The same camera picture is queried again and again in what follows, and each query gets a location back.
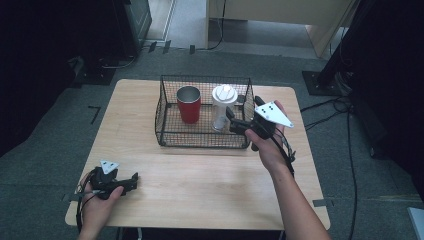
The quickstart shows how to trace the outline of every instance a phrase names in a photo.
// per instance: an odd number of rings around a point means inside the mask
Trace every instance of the wooden table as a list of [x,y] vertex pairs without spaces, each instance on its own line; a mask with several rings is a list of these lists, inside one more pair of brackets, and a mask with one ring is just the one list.
[[[139,187],[121,197],[108,226],[284,229],[271,177],[258,153],[160,147],[154,125],[159,81],[120,80],[113,92],[81,177],[100,160],[118,162],[118,180],[139,172]],[[295,92],[253,86],[265,102],[280,100],[294,124],[286,137],[296,150],[296,181],[313,206],[323,199]],[[76,202],[66,223],[76,225]],[[330,227],[327,209],[313,207]]]

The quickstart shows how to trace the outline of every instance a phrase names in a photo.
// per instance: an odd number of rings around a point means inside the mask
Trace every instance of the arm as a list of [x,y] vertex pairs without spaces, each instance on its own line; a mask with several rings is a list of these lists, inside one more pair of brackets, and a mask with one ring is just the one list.
[[[281,103],[275,101],[284,111]],[[252,130],[246,136],[259,148],[259,156],[269,171],[274,183],[280,206],[281,217],[287,238],[292,239],[330,239],[318,216],[309,205],[277,146],[270,139],[264,140]]]
[[[88,183],[85,191],[89,192],[91,190],[91,185]],[[92,240],[97,238],[109,219],[113,206],[118,201],[123,190],[123,187],[117,187],[107,200],[102,200],[96,196],[90,199],[93,194],[86,194],[84,196],[83,203],[85,203],[85,205],[83,206],[82,214],[83,224],[78,237],[79,240]]]

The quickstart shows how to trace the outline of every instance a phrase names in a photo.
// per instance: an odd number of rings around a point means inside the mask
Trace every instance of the white triangular marker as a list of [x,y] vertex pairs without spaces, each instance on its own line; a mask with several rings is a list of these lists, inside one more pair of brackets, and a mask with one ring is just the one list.
[[103,173],[108,174],[115,170],[119,166],[119,163],[100,160],[100,166],[102,166]]
[[266,120],[284,125],[286,127],[292,128],[293,123],[286,117],[286,115],[275,105],[274,102],[269,102],[264,105],[258,106],[255,108],[255,112],[261,115],[261,117]]

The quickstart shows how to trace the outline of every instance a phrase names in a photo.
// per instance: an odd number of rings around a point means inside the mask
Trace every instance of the cup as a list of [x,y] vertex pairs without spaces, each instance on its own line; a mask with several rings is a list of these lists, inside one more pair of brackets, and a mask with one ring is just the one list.
[[228,84],[220,85],[213,89],[213,122],[212,127],[215,131],[221,132],[228,123],[226,110],[227,107],[232,107],[236,103],[238,94],[236,89]]
[[199,121],[200,90],[193,86],[183,86],[177,91],[177,104],[183,122],[193,124]]

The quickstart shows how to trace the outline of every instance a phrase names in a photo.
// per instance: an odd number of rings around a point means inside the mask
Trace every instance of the black cable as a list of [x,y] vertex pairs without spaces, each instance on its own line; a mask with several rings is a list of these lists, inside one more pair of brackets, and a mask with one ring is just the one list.
[[85,201],[83,204],[82,204],[82,207],[81,207],[81,210],[80,210],[80,212],[82,213],[82,210],[84,209],[84,207],[85,207],[85,204],[87,204],[87,202],[88,201],[90,201],[91,199],[93,199],[95,196],[97,195],[97,193],[94,193],[93,194],[93,196],[91,196],[89,199],[87,199],[87,201]]
[[[317,103],[317,104],[314,104],[314,105],[312,105],[312,106],[302,108],[302,109],[300,110],[300,112],[304,112],[304,111],[306,111],[306,110],[310,110],[310,109],[312,109],[312,108],[316,108],[316,107],[319,107],[319,106],[325,105],[325,104],[327,104],[327,103],[332,103],[332,104],[333,104],[333,108],[336,110],[336,112],[335,112],[335,113],[333,113],[332,115],[330,115],[330,116],[328,116],[328,117],[326,117],[326,118],[324,118],[324,119],[321,119],[321,120],[315,121],[315,122],[313,122],[313,123],[306,124],[306,125],[305,125],[305,131],[310,130],[311,128],[315,127],[316,125],[318,125],[318,124],[320,124],[320,123],[323,123],[323,122],[326,122],[326,121],[330,120],[330,119],[331,119],[331,118],[333,118],[334,116],[337,116],[337,115],[339,115],[339,114],[342,114],[342,113],[346,113],[346,112],[348,112],[348,111],[349,111],[350,106],[349,106],[349,105],[347,105],[347,103],[346,103],[346,102],[342,101],[342,100],[341,100],[342,98],[344,98],[344,97],[338,97],[338,98],[330,99],[330,100],[327,100],[327,101],[322,102],[322,103]],[[344,106],[344,108],[343,108],[343,109],[339,109],[339,108],[337,107],[337,104],[340,104],[340,103],[341,103],[341,104],[343,104],[343,106]]]
[[318,121],[313,122],[313,123],[309,123],[309,124],[305,125],[305,131],[308,131],[308,130],[310,130],[311,128],[315,127],[316,125],[318,125],[318,124],[320,124],[320,123],[323,123],[323,122],[326,122],[326,121],[330,120],[331,118],[333,118],[334,116],[337,116],[337,115],[342,114],[342,113],[343,113],[343,112],[335,112],[335,113],[333,113],[332,115],[328,116],[327,118],[324,118],[324,119],[318,120]]
[[[341,101],[340,98],[336,98],[336,99],[328,100],[328,101],[325,101],[325,102],[322,102],[322,103],[314,104],[314,105],[312,105],[310,107],[303,108],[301,110],[301,112],[306,111],[306,110],[309,110],[309,109],[312,109],[312,108],[315,108],[315,107],[318,107],[318,106],[322,106],[322,105],[327,104],[327,103],[330,103],[330,102],[333,103],[333,107],[336,110],[336,112],[333,113],[333,115],[331,115],[331,116],[329,116],[329,117],[327,117],[325,119],[321,119],[321,120],[318,120],[318,121],[316,121],[314,123],[310,123],[310,124],[305,125],[305,128],[308,127],[308,126],[310,126],[309,128],[306,129],[306,131],[308,131],[309,129],[315,127],[319,123],[328,121],[330,118],[332,118],[332,117],[334,117],[336,115],[339,115],[339,114],[342,114],[342,113],[347,113],[347,141],[348,141],[350,169],[351,169],[351,172],[352,172],[353,190],[354,190],[354,203],[353,203],[352,223],[351,223],[351,228],[350,228],[350,233],[349,233],[349,238],[348,238],[349,240],[351,240],[352,237],[353,237],[354,230],[355,230],[356,212],[357,212],[357,209],[358,209],[358,186],[357,186],[357,183],[356,183],[355,168],[353,166],[352,143],[351,143],[351,137],[350,137],[350,135],[351,135],[351,133],[350,133],[350,112],[351,112],[351,109],[352,109],[352,105],[348,105],[346,102]],[[343,103],[343,105],[345,106],[345,108],[344,109],[337,108],[337,106],[336,106],[337,103]]]
[[280,132],[281,135],[277,133],[274,133],[274,135],[277,135],[281,138],[281,141],[283,141],[284,146],[286,146],[287,148],[287,155],[289,157],[289,160],[290,162],[293,162],[295,160],[294,155],[296,154],[296,151],[293,152],[293,149],[291,148],[289,141],[287,141],[287,138],[284,136],[284,133],[278,128],[275,128],[275,129],[277,129],[277,131]]
[[82,229],[82,208],[81,207],[81,203],[82,203],[82,199],[84,197],[84,192],[85,192],[85,187],[87,186],[87,183],[90,181],[91,176],[93,176],[94,174],[94,170],[91,171],[87,178],[85,179],[83,185],[81,186],[81,189],[79,189],[78,193],[80,193],[80,196],[78,197],[78,206],[77,206],[77,214],[76,214],[76,220],[77,220],[77,226],[78,226],[78,231],[81,232]]
[[224,16],[225,16],[226,4],[227,4],[227,0],[224,0],[224,7],[222,8],[222,18],[221,18],[221,39],[219,39],[218,44],[216,44],[214,47],[208,48],[207,50],[214,50],[221,44],[222,40],[224,39]]
[[131,65],[133,62],[134,62],[134,60],[135,60],[135,57],[134,56],[130,56],[130,58],[131,58],[131,60],[130,60],[130,62],[129,63],[127,63],[127,64],[124,64],[124,65],[117,65],[117,66],[104,66],[104,65],[102,65],[102,68],[105,68],[105,69],[120,69],[120,68],[126,68],[126,67],[128,67],[129,65]]
[[302,108],[302,109],[300,109],[300,112],[304,112],[304,111],[306,111],[306,110],[309,110],[309,109],[312,109],[312,108],[316,108],[316,107],[322,106],[322,105],[324,105],[324,104],[327,104],[327,103],[331,103],[331,102],[337,101],[337,100],[339,100],[339,99],[341,99],[341,98],[344,98],[344,97],[338,97],[338,98],[330,99],[330,100],[327,100],[327,101],[322,102],[322,103],[317,103],[317,104],[314,104],[314,105],[312,105],[312,106]]
[[349,159],[350,159],[350,169],[352,171],[352,179],[353,179],[353,189],[354,189],[354,203],[353,203],[353,213],[352,213],[352,224],[350,227],[349,240],[353,237],[353,232],[355,230],[355,222],[356,222],[356,211],[358,208],[358,186],[356,184],[356,175],[355,168],[353,167],[353,157],[352,157],[352,144],[350,140],[350,111],[347,112],[347,142],[349,148]]
[[275,145],[277,145],[278,149],[280,150],[281,155],[283,155],[284,160],[286,160],[286,164],[287,164],[289,171],[291,172],[291,174],[294,177],[293,165],[291,164],[290,158],[289,158],[289,156],[287,156],[286,151],[284,151],[284,148],[278,143],[278,141],[274,138],[274,136],[271,136],[271,140],[275,143]]

